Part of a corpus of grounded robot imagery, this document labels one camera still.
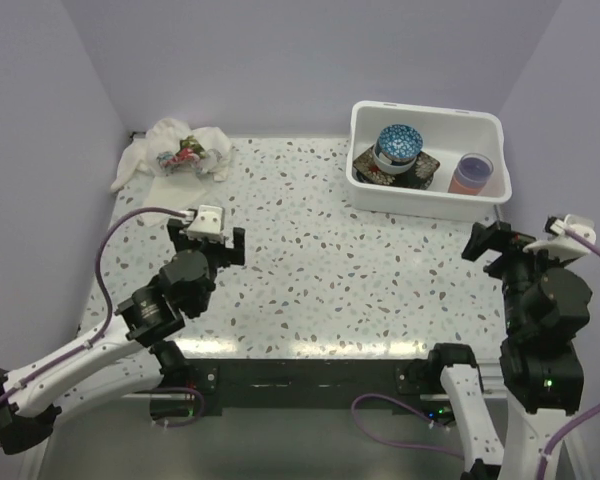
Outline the orange plastic cup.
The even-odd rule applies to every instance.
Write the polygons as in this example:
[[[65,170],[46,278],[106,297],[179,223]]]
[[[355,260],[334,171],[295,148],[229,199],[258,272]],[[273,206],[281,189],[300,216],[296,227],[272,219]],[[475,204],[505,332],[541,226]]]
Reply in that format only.
[[[489,178],[472,179],[456,170],[450,180],[448,192],[450,194],[462,194],[476,196],[484,189]]]

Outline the clear glass cup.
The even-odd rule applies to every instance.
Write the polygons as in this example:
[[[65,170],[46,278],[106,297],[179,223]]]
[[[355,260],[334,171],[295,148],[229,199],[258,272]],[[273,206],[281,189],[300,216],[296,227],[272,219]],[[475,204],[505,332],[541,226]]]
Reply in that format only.
[[[494,171],[489,158],[477,153],[464,155],[454,171],[449,191],[458,194],[478,195]]]

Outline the black floral square plate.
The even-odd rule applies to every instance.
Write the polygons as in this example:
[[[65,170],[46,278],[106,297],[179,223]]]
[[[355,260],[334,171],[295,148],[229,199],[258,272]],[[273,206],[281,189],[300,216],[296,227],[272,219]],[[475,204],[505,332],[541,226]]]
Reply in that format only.
[[[440,162],[425,152],[420,152],[414,164],[405,172],[390,174],[382,171],[375,163],[369,147],[353,161],[356,179],[361,183],[427,190],[433,183],[434,176],[440,167]]]

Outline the cream bowl blue pattern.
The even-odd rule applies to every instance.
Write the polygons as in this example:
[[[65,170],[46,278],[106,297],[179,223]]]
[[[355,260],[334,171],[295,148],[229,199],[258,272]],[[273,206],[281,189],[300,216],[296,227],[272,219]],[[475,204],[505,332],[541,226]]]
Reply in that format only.
[[[408,158],[406,161],[396,161],[388,155],[376,142],[372,148],[372,158],[375,165],[384,173],[399,175],[410,170],[416,162],[417,157]]]

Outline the blue patterned small bowl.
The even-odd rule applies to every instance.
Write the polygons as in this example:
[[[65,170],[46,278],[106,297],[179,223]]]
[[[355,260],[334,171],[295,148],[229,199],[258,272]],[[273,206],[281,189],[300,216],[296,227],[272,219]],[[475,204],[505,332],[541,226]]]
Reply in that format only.
[[[415,128],[393,124],[380,132],[374,152],[377,156],[383,155],[391,163],[403,164],[415,159],[422,148],[422,136]]]

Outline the purple plastic cup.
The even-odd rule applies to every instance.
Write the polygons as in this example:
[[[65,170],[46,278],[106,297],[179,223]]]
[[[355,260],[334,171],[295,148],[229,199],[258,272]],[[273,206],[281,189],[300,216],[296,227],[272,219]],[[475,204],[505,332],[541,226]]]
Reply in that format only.
[[[456,170],[472,179],[491,178],[493,173],[492,162],[484,156],[468,155],[461,158]]]

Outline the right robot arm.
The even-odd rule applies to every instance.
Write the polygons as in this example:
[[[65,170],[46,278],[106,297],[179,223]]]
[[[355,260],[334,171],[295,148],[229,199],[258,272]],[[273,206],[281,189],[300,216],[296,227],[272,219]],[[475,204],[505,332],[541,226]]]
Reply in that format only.
[[[578,412],[584,371],[573,340],[590,321],[592,291],[569,264],[588,254],[574,234],[594,241],[592,221],[551,217],[538,240],[506,222],[473,225],[461,253],[474,262],[493,251],[485,273],[502,284],[506,336],[499,366],[506,389],[507,435],[499,440],[483,398],[478,362],[467,345],[429,352],[428,386],[449,398],[463,449],[464,479],[553,479],[553,436]]]

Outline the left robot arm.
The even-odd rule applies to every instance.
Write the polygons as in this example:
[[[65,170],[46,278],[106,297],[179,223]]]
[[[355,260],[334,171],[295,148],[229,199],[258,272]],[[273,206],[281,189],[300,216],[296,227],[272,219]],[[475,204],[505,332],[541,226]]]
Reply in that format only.
[[[53,432],[59,398],[115,361],[183,329],[207,311],[220,269],[245,263],[245,231],[226,238],[222,222],[172,218],[167,230],[176,253],[151,278],[86,333],[38,361],[0,368],[0,450],[22,453]]]

